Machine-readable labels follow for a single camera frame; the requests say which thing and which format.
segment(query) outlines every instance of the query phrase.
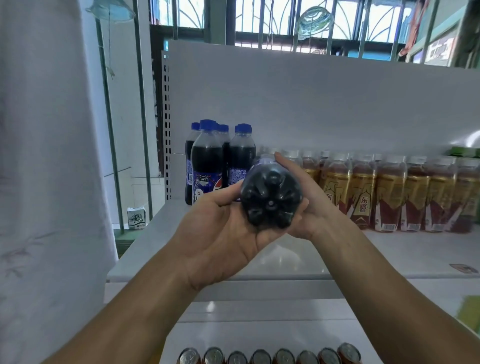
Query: perforated metal strip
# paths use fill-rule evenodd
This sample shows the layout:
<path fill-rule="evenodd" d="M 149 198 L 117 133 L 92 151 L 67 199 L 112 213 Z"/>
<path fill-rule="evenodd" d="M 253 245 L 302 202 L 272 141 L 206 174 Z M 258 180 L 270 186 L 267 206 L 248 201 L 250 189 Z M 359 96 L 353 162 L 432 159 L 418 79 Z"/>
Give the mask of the perforated metal strip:
<path fill-rule="evenodd" d="M 171 137 L 170 137 L 170 78 L 168 75 L 168 52 L 162 51 L 162 92 L 163 92 L 163 105 L 162 105 L 162 122 L 163 122 L 163 148 L 164 148 L 164 171 L 165 176 L 165 199 L 170 200 L 171 195 L 171 165 L 170 157 L 172 153 L 171 149 Z"/>

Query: soda can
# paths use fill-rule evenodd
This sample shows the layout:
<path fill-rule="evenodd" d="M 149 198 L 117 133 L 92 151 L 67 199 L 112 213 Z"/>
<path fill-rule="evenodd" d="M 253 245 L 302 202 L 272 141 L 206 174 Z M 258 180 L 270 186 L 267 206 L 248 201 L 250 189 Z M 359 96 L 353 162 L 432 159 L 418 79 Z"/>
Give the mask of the soda can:
<path fill-rule="evenodd" d="M 342 364 L 340 356 L 332 348 L 323 348 L 318 353 L 318 361 L 320 364 Z"/>
<path fill-rule="evenodd" d="M 194 348 L 186 348 L 180 353 L 177 364 L 200 364 L 200 354 Z"/>
<path fill-rule="evenodd" d="M 338 347 L 337 352 L 342 364 L 361 364 L 360 351 L 352 344 L 344 342 Z"/>
<path fill-rule="evenodd" d="M 212 347 L 205 352 L 202 364 L 225 364 L 225 357 L 219 348 Z"/>
<path fill-rule="evenodd" d="M 314 353 L 304 350 L 297 356 L 295 364 L 319 364 L 319 361 Z"/>
<path fill-rule="evenodd" d="M 236 351 L 230 354 L 227 364 L 248 364 L 248 360 L 242 352 Z"/>
<path fill-rule="evenodd" d="M 280 349 L 275 353 L 272 364 L 294 364 L 295 357 L 288 349 Z"/>
<path fill-rule="evenodd" d="M 258 349 L 253 352 L 250 364 L 272 364 L 272 358 L 265 350 Z"/>

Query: hand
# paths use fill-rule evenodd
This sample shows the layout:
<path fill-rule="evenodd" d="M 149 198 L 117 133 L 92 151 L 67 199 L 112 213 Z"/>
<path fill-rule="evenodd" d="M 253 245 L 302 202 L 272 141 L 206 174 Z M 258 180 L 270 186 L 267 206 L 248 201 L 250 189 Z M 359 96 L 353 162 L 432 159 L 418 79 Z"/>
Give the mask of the hand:
<path fill-rule="evenodd" d="M 241 204 L 241 182 L 203 195 L 180 222 L 167 244 L 197 291 L 230 278 L 269 243 L 295 228 L 308 205 L 303 199 L 289 228 L 258 230 L 251 225 Z"/>
<path fill-rule="evenodd" d="M 284 158 L 278 152 L 275 153 L 275 159 L 297 177 L 303 196 L 310 202 L 302 214 L 301 221 L 288 231 L 290 235 L 312 241 L 315 236 L 321 235 L 326 218 L 336 215 L 345 216 L 339 213 L 338 208 L 332 204 L 317 182 L 296 163 Z"/>

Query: white curtain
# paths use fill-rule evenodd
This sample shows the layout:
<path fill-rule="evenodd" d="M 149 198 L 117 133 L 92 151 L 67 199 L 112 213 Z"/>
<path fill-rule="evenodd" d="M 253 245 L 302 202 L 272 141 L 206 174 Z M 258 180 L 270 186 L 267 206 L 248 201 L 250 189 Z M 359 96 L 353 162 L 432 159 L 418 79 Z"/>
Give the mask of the white curtain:
<path fill-rule="evenodd" d="M 102 307 L 117 259 L 76 0 L 0 0 L 0 363 L 37 364 Z"/>

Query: forearm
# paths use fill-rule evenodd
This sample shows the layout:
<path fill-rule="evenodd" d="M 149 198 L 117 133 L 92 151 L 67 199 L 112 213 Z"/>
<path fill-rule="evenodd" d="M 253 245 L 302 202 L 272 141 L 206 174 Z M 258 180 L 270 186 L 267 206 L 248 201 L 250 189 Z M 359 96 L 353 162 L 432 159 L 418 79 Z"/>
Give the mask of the forearm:
<path fill-rule="evenodd" d="M 146 363 L 195 297 L 185 282 L 168 248 L 160 250 L 45 364 Z"/>
<path fill-rule="evenodd" d="M 325 220 L 312 242 L 385 364 L 480 357 L 478 338 L 416 290 L 355 224 L 337 211 Z"/>

